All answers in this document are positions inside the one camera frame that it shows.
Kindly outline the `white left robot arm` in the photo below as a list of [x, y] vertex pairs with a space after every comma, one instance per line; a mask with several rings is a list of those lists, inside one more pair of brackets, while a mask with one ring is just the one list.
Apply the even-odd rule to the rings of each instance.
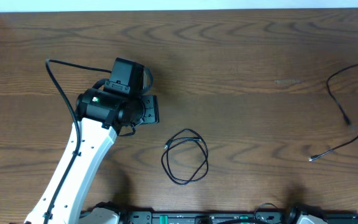
[[101, 161], [123, 126], [158, 123], [155, 95], [130, 98], [90, 88], [78, 97], [78, 119], [62, 158], [25, 222], [36, 223], [112, 223], [119, 214], [95, 208], [81, 217], [81, 209]]

